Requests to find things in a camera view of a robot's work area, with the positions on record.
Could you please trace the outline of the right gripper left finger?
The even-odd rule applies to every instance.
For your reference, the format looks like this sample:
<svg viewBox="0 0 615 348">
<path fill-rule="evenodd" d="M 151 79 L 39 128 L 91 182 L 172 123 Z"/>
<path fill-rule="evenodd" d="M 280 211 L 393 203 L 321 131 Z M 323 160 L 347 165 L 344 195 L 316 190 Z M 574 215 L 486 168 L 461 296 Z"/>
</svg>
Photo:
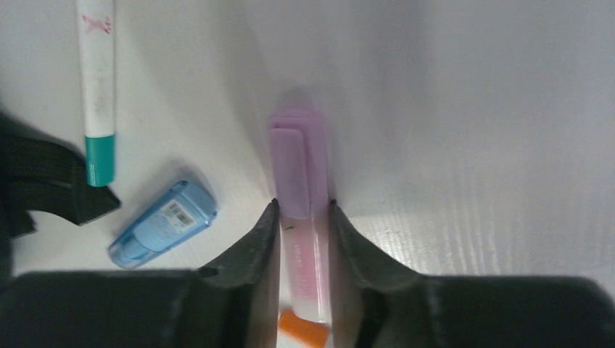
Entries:
<svg viewBox="0 0 615 348">
<path fill-rule="evenodd" d="M 1 287 L 3 347 L 274 347 L 279 207 L 197 269 L 26 273 Z"/>
</svg>

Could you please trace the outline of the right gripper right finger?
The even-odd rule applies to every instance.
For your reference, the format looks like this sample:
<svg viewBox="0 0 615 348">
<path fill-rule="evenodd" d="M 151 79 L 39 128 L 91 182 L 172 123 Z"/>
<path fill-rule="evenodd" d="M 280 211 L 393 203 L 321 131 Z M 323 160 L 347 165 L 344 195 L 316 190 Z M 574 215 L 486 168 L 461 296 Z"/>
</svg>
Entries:
<svg viewBox="0 0 615 348">
<path fill-rule="evenodd" d="M 335 347 L 612 347 L 614 301 L 575 276 L 426 275 L 329 205 Z"/>
</svg>

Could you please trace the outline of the pink highlighter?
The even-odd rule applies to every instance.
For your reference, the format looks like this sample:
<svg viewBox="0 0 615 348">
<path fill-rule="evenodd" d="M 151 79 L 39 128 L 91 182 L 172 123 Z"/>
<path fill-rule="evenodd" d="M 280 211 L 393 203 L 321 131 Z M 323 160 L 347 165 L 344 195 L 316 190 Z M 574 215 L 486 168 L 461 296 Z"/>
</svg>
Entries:
<svg viewBox="0 0 615 348">
<path fill-rule="evenodd" d="M 291 307 L 304 320 L 331 320 L 329 169 L 325 122 L 310 108 L 289 107 L 269 119 L 273 181 Z"/>
</svg>

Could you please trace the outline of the black backpack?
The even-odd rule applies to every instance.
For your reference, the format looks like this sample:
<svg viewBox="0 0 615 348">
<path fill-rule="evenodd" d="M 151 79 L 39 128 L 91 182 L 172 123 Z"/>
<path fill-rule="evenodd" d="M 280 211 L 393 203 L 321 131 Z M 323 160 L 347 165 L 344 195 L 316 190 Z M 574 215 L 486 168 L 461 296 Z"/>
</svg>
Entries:
<svg viewBox="0 0 615 348">
<path fill-rule="evenodd" d="M 88 184 L 72 146 L 1 114 L 1 282 L 12 275 L 13 240 L 36 232 L 30 212 L 84 225 L 120 206 L 110 188 Z"/>
</svg>

